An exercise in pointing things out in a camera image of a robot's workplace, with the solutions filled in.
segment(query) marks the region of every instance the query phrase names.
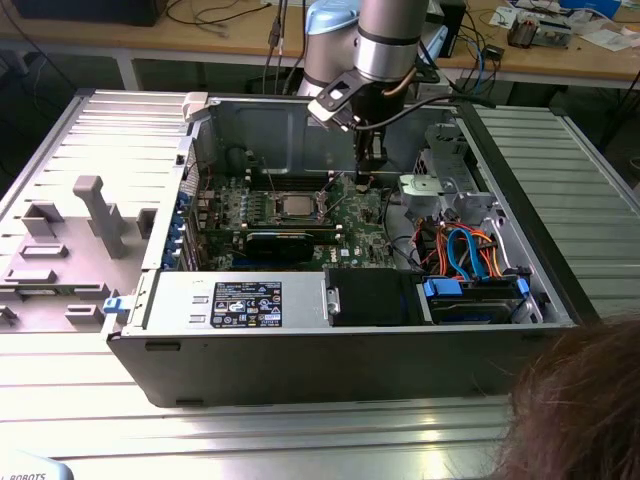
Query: robotic arm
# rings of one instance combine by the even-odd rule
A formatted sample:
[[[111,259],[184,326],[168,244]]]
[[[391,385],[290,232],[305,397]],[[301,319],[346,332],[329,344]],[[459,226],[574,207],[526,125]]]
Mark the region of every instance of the robotic arm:
[[[360,172],[386,162],[384,128],[358,127],[398,114],[416,73],[429,0],[320,0],[308,12],[308,46],[300,95],[324,125],[356,130]],[[436,29],[444,38],[446,27]]]

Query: power supply label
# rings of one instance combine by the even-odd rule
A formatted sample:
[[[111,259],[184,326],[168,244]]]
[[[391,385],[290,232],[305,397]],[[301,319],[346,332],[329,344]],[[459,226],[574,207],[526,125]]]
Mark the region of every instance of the power supply label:
[[[211,325],[215,328],[281,327],[282,283],[216,283]]]

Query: wooden workbench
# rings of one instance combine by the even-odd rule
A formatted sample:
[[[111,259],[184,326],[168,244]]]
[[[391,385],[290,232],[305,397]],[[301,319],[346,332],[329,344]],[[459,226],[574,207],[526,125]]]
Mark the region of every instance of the wooden workbench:
[[[190,0],[176,6],[174,16],[192,20]],[[223,5],[226,0],[193,0],[196,10]],[[624,88],[640,68],[640,49],[610,52],[582,38],[574,37],[568,49],[534,47],[528,50],[507,45],[507,30],[487,25],[491,11],[500,0],[470,0],[476,26],[488,43],[505,48],[499,80],[533,83],[572,84]],[[259,0],[241,0],[234,7],[220,10],[215,19],[257,8]],[[116,24],[92,24],[53,20],[24,20],[10,7],[20,27],[45,51],[109,56],[116,59],[128,89],[140,87],[133,59],[183,60],[207,63],[264,64],[267,38],[276,7],[266,8],[227,22],[226,38],[196,26],[182,25],[163,16],[154,27],[131,27]],[[302,48],[301,8],[290,7],[287,15],[283,65],[290,66]],[[640,21],[640,12],[621,9],[620,21]],[[8,20],[0,16],[0,50],[33,50]],[[474,60],[463,42],[454,55],[439,59],[438,64],[450,78],[473,68]]]

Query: electronic device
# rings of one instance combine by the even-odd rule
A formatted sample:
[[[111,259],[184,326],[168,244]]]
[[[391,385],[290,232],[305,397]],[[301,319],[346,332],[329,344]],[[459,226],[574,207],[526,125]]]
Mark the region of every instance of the electronic device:
[[[124,23],[151,27],[164,12],[167,0],[12,0],[23,18]]]
[[[539,18],[523,11],[516,16],[507,33],[507,41],[512,47],[519,48],[529,48],[531,45],[567,48],[571,35],[571,26],[563,18]]]

